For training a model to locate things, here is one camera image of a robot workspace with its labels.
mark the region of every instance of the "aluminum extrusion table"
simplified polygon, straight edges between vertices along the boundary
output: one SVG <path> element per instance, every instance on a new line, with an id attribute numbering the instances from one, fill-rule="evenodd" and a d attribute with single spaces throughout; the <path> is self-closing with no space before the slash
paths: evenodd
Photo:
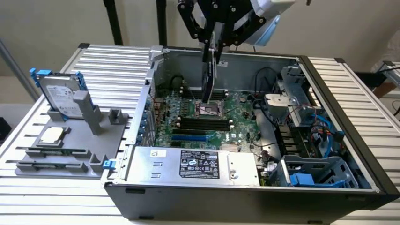
<path id="1" fill-rule="evenodd" d="M 135 116 L 137 102 L 150 69 L 151 48 L 91 45 L 78 49 L 62 72 L 86 75 L 94 103 L 103 111 L 121 108 Z M 400 129 L 365 84 L 345 63 L 310 58 L 393 182 L 400 190 Z M 42 96 L 0 148 L 0 225 L 123 225 L 190 224 L 189 222 L 129 221 L 99 180 L 17 176 L 17 162 L 50 120 L 50 106 Z M 125 151 L 125 138 L 121 151 Z M 398 225 L 400 202 L 375 211 L 361 210 L 335 225 Z"/>

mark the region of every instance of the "power supply label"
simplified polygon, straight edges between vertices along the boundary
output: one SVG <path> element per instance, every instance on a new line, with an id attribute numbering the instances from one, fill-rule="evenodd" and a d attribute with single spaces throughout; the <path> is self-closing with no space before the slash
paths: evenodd
<path id="1" fill-rule="evenodd" d="M 181 176 L 183 178 L 219 179 L 219 153 L 181 151 Z"/>

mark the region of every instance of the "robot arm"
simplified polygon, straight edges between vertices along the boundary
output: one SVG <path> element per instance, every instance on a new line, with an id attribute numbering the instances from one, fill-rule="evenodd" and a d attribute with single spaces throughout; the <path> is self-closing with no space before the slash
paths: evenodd
<path id="1" fill-rule="evenodd" d="M 205 26 L 193 14 L 195 4 L 203 12 Z M 295 0 L 179 0 L 178 9 L 190 35 L 203 48 L 203 102 L 209 102 L 222 53 L 231 45 L 265 46 L 275 31 L 281 14 Z"/>

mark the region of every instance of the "white wall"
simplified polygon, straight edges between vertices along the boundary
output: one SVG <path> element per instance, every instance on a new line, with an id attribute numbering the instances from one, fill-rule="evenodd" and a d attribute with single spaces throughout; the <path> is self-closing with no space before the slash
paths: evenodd
<path id="1" fill-rule="evenodd" d="M 0 37 L 27 72 L 61 70 L 82 42 L 114 44 L 102 0 L 0 0 Z"/>
<path id="2" fill-rule="evenodd" d="M 159 43 L 155 0 L 117 0 L 127 45 Z M 198 46 L 169 0 L 169 43 Z M 370 70 L 400 26 L 400 0 L 306 0 L 283 14 L 261 52 L 342 57 L 355 70 Z M 0 37 L 25 71 L 61 70 L 79 43 L 113 45 L 103 0 L 0 0 Z M 253 51 L 250 46 L 239 50 Z M 0 75 L 11 74 L 0 62 Z"/>

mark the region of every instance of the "blue connector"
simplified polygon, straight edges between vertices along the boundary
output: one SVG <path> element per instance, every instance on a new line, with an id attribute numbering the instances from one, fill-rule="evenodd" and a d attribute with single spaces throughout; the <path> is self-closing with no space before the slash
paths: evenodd
<path id="1" fill-rule="evenodd" d="M 331 129 L 333 128 L 333 124 L 331 122 L 322 116 L 317 115 L 317 114 L 313 114 L 311 115 L 313 117 L 318 117 L 319 120 L 322 120 L 323 122 L 326 122 L 329 124 L 329 128 Z"/>
<path id="2" fill-rule="evenodd" d="M 118 163 L 117 161 L 111 161 L 111 160 L 105 161 L 103 169 L 105 170 L 115 170 L 117 163 Z"/>

